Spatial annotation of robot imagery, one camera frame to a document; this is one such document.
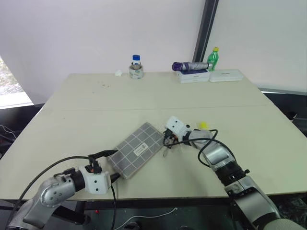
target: yellow object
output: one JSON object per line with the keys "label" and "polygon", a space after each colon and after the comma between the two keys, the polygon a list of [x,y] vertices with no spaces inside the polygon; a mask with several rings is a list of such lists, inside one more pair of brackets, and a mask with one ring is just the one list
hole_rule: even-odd
{"label": "yellow object", "polygon": [[208,129],[209,127],[208,127],[208,124],[206,123],[206,122],[204,122],[204,121],[202,121],[202,122],[200,122],[199,124],[198,124],[198,129],[200,129],[200,130],[202,130],[202,129]]}

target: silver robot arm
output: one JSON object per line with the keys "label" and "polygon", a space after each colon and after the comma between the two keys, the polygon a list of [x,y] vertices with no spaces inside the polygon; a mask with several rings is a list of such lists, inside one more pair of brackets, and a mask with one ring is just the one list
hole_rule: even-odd
{"label": "silver robot arm", "polygon": [[[107,150],[103,156],[115,153],[115,150]],[[119,178],[116,173],[112,180]],[[35,196],[25,202],[13,216],[8,229],[42,229],[53,212],[76,192],[85,189],[91,194],[106,194],[111,186],[109,172],[103,172],[98,162],[94,164],[67,169],[45,180],[39,187]]]}
{"label": "silver robot arm", "polygon": [[[185,125],[174,116],[168,120],[165,127],[176,135],[178,141],[213,137],[209,131],[192,131],[189,125]],[[186,142],[185,144],[201,150],[208,142],[209,140],[196,140]],[[246,175],[249,171],[243,171],[234,156],[221,144],[212,141],[203,150],[202,155],[225,186],[224,189],[229,197],[233,199],[235,204],[244,213],[254,229],[304,229],[292,221],[281,219],[275,204],[257,186],[252,178]]]}

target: white wall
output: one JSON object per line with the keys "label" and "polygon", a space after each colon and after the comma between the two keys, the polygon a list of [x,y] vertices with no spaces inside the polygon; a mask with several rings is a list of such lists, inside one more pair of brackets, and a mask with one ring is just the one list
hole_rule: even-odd
{"label": "white wall", "polygon": [[240,69],[263,88],[307,92],[307,1],[220,0],[204,61]]}
{"label": "white wall", "polygon": [[204,0],[6,0],[0,55],[34,104],[70,73],[145,71],[191,61]]}

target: window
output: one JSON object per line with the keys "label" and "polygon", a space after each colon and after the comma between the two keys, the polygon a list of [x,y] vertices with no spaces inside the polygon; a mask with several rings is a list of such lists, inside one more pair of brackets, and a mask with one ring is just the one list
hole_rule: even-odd
{"label": "window", "polygon": [[25,105],[33,103],[0,57],[0,109]]}

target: white table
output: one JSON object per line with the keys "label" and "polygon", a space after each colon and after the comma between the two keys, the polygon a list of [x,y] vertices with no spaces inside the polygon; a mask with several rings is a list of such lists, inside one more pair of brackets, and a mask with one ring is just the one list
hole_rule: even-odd
{"label": "white table", "polygon": [[[248,79],[180,84],[174,73],[73,74],[44,105],[0,160],[0,199],[17,199],[51,163],[72,155],[112,149],[144,122],[164,131],[172,115],[197,127],[205,121],[267,194],[307,191],[307,139]],[[196,149],[180,145],[154,155],[131,179],[117,181],[118,198],[227,196],[216,175],[197,161]],[[105,169],[112,170],[105,160]],[[69,167],[46,173],[39,184]],[[78,192],[72,199],[111,199]]]}

